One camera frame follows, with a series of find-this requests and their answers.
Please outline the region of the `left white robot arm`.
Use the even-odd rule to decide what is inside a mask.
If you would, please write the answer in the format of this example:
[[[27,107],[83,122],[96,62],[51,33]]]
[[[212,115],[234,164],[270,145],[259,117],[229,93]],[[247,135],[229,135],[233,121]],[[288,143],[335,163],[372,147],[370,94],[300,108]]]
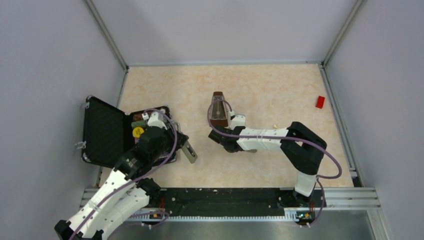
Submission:
[[[189,146],[189,137],[160,110],[148,108],[141,116],[146,127],[135,146],[119,157],[104,184],[74,216],[55,225],[61,240],[106,240],[135,212],[160,202],[159,186],[148,176]]]

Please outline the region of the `white remote control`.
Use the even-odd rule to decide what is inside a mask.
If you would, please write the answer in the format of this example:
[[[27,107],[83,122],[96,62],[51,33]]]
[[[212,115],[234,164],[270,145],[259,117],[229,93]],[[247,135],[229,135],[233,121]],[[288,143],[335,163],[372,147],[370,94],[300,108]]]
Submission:
[[[198,159],[197,153],[192,148],[188,140],[186,140],[184,144],[181,146],[181,150],[191,164],[194,164],[196,160]]]

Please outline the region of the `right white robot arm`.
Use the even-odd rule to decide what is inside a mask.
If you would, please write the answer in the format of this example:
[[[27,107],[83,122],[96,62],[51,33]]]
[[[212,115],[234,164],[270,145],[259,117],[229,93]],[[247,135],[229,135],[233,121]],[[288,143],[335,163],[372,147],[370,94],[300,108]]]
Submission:
[[[244,115],[236,115],[229,127],[216,125],[208,137],[229,153],[267,150],[285,154],[297,170],[293,200],[299,206],[307,206],[314,198],[313,189],[324,157],[318,147],[326,150],[327,143],[298,121],[277,129],[254,129],[245,123]]]

